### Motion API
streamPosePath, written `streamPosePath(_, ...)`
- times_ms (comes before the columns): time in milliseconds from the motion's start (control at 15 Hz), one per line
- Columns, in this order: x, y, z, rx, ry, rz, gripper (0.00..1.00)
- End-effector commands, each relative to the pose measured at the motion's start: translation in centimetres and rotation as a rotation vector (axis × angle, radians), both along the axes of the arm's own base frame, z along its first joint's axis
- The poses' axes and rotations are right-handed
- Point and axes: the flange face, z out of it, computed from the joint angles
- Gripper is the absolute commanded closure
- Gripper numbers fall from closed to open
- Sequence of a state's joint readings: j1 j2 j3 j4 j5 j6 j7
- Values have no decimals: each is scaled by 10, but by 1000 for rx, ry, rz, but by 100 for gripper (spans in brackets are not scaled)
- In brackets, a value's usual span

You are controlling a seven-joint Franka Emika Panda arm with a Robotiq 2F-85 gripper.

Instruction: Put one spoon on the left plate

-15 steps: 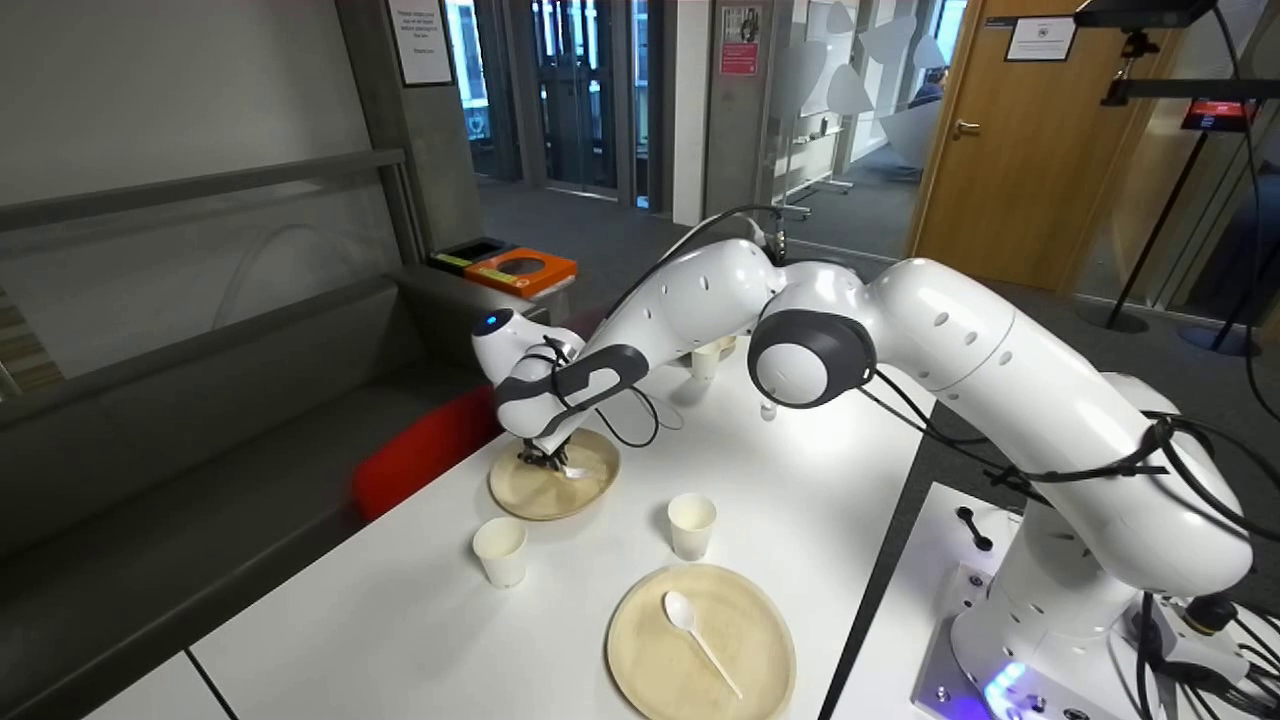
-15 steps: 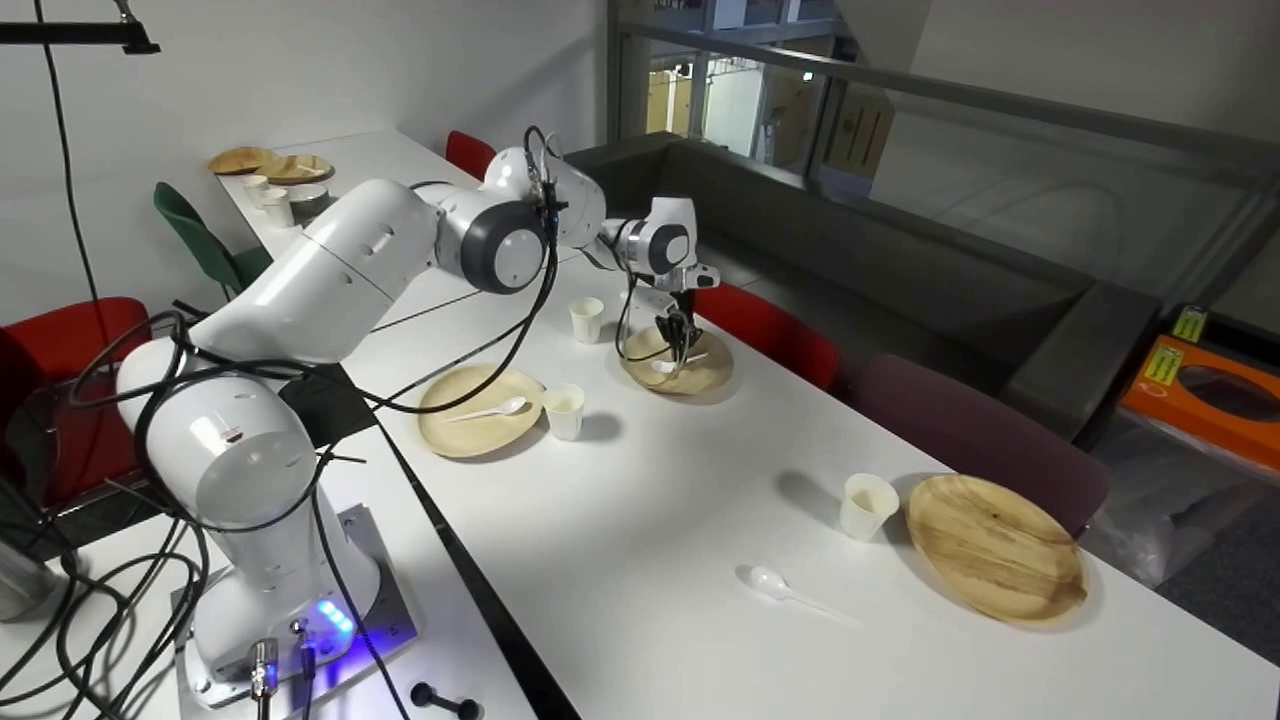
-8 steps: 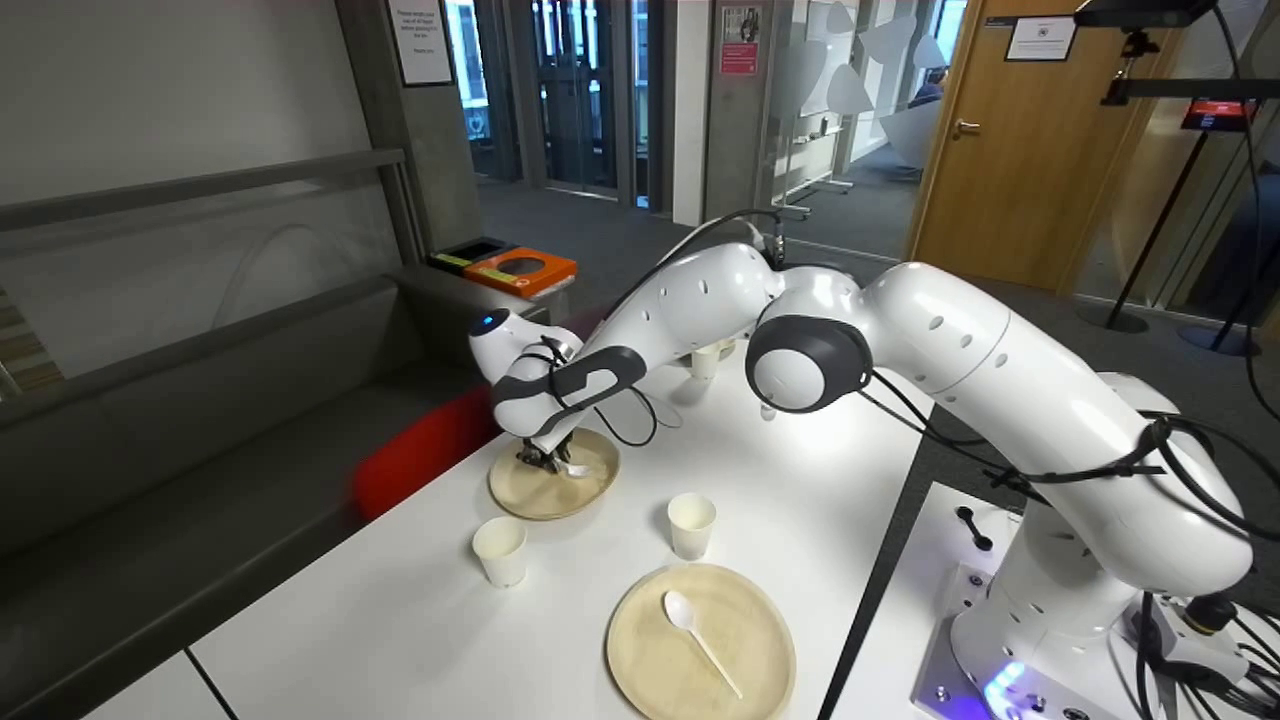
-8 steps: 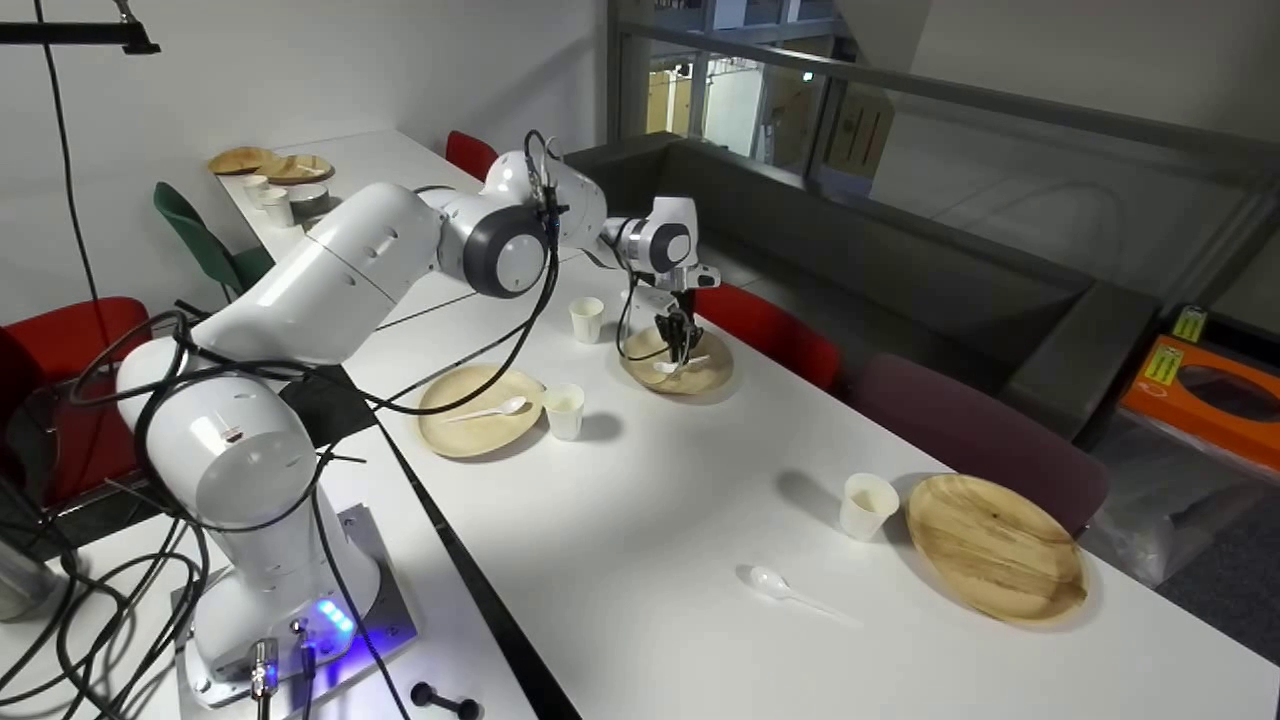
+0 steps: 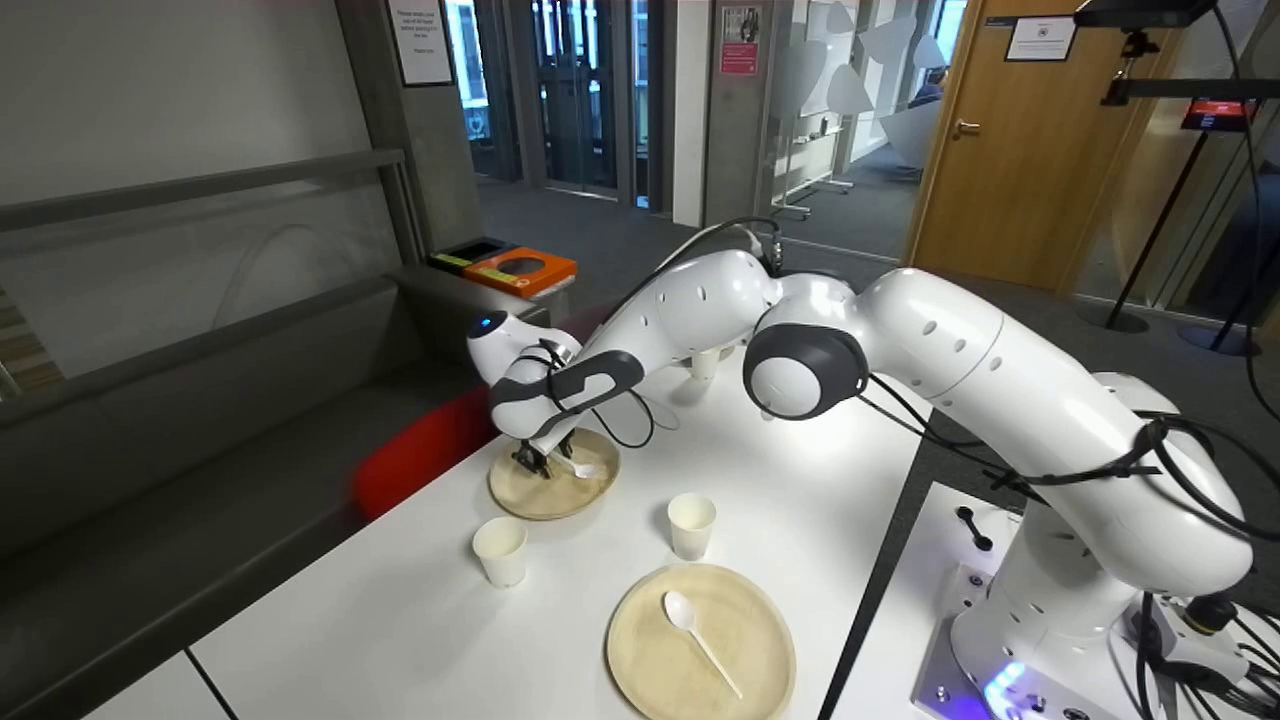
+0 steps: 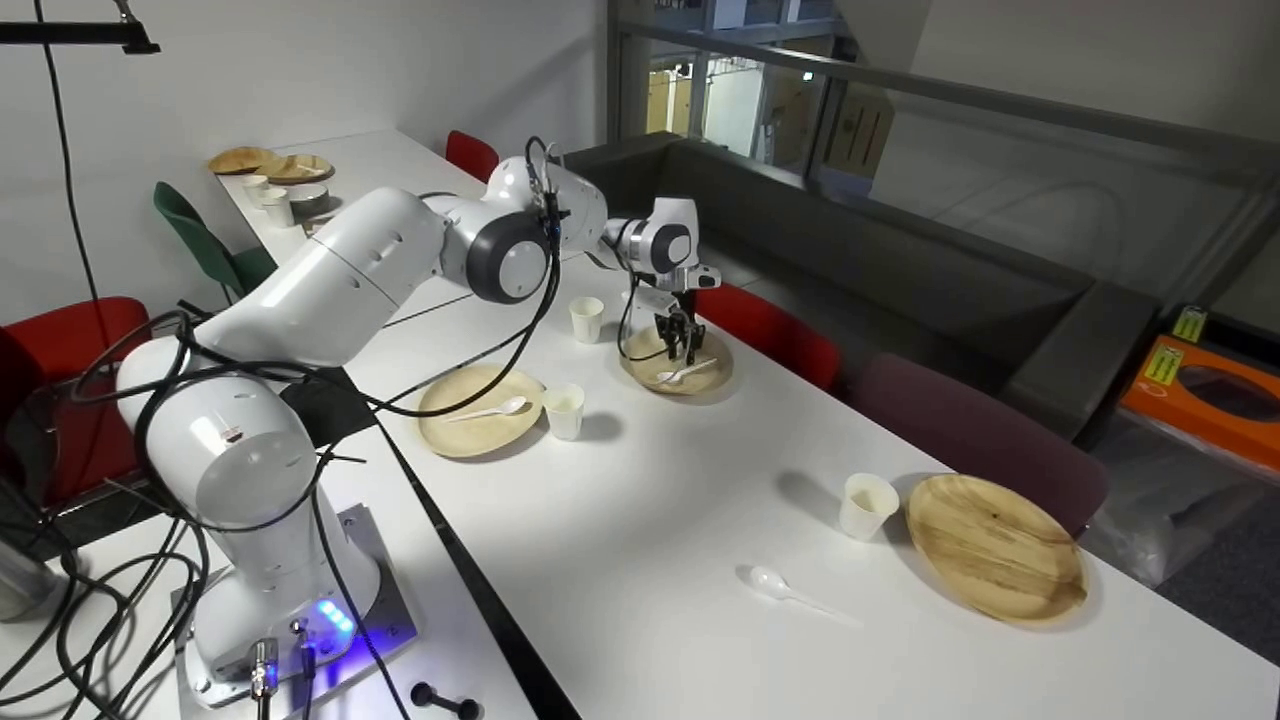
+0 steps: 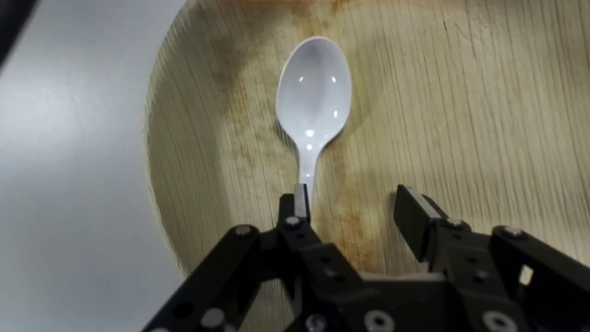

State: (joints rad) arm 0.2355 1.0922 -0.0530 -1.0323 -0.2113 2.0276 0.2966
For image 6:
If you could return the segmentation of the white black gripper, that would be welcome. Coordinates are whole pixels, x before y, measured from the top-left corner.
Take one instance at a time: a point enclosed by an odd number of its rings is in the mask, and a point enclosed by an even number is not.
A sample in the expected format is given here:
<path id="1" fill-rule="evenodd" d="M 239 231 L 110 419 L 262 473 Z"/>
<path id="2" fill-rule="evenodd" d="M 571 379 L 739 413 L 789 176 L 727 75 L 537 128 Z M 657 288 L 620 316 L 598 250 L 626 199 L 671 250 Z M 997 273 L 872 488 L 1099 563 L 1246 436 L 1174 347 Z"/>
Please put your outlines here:
<path id="1" fill-rule="evenodd" d="M 685 358 L 681 299 L 717 288 L 721 273 L 701 255 L 701 207 L 689 197 L 657 197 L 654 212 L 626 229 L 626 258 L 640 275 L 640 299 L 666 313 L 668 358 Z M 706 347 L 706 323 L 689 313 L 689 358 Z"/>

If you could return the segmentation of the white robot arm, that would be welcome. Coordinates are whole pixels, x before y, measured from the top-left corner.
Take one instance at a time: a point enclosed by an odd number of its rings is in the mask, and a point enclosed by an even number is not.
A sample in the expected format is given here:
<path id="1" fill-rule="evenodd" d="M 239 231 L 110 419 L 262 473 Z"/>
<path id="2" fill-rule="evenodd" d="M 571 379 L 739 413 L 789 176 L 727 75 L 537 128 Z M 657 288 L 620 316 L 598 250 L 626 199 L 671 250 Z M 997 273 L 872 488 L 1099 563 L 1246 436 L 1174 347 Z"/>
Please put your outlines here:
<path id="1" fill-rule="evenodd" d="M 245 299 L 126 357 L 126 423 L 231 559 L 194 614 L 210 670 L 237 674 L 262 644 L 294 640 L 333 660 L 381 590 L 377 559 L 313 488 L 315 447 L 267 374 L 350 365 L 431 275 L 519 303 L 567 249 L 685 282 L 701 268 L 701 216 L 692 199 L 661 197 L 649 216 L 616 221 L 598 185 L 524 155 L 478 197 L 371 188 Z"/>

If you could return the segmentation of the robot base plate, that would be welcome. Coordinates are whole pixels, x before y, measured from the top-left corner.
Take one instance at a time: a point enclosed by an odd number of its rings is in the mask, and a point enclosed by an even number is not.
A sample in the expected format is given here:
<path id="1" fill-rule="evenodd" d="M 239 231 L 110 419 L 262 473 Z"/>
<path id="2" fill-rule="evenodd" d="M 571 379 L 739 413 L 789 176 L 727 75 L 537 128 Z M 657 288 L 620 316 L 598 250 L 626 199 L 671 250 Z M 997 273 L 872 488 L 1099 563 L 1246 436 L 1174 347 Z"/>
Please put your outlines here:
<path id="1" fill-rule="evenodd" d="M 364 502 L 294 511 L 282 529 L 222 534 L 182 644 L 185 697 L 199 710 L 245 706 L 257 688 L 301 717 L 418 640 L 418 618 Z"/>

